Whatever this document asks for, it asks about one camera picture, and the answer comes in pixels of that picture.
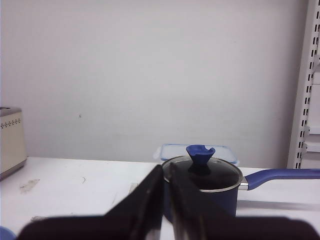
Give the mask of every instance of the container lid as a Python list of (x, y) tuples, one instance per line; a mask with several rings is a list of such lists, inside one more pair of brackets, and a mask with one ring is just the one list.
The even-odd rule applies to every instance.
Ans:
[(0, 226), (0, 239), (1, 240), (14, 240), (16, 235), (8, 228)]
[[(159, 150), (159, 158), (162, 161), (167, 161), (178, 156), (187, 156), (188, 152), (186, 150), (186, 147), (188, 147), (189, 145), (191, 144), (163, 144)], [(239, 165), (239, 160), (229, 147), (223, 145), (205, 145), (205, 147), (207, 149), (215, 149), (215, 158), (223, 159), (236, 166)]]
[(240, 185), (242, 172), (231, 163), (211, 157), (215, 149), (204, 145), (190, 145), (186, 148), (189, 156), (178, 156), (162, 165), (164, 179), (169, 182), (171, 163), (176, 164), (201, 192), (214, 193), (231, 190)]

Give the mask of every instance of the blue lid knob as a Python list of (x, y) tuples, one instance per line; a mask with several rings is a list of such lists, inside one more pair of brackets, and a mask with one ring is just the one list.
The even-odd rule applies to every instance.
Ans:
[(212, 147), (206, 149), (205, 145), (190, 145), (186, 147), (186, 151), (190, 155), (194, 164), (206, 165), (216, 150)]

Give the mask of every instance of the metal shelving rack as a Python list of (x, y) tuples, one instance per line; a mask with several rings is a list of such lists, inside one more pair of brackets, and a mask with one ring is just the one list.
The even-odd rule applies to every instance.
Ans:
[(314, 71), (319, 64), (320, 0), (309, 0), (287, 168), (302, 167)]

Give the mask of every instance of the white wall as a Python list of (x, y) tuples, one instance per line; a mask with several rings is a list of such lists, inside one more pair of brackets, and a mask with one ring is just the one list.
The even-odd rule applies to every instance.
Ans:
[(22, 108), (29, 156), (203, 143), (284, 167), (307, 4), (2, 0), (1, 104)]

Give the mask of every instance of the pot lid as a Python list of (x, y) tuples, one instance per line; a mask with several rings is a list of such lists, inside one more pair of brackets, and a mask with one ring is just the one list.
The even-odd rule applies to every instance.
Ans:
[(204, 145), (190, 145), (186, 148), (189, 156), (169, 159), (162, 165), (164, 179), (169, 182), (171, 163), (176, 164), (201, 192), (213, 193), (231, 190), (240, 185), (242, 172), (233, 164), (212, 157), (215, 149)]

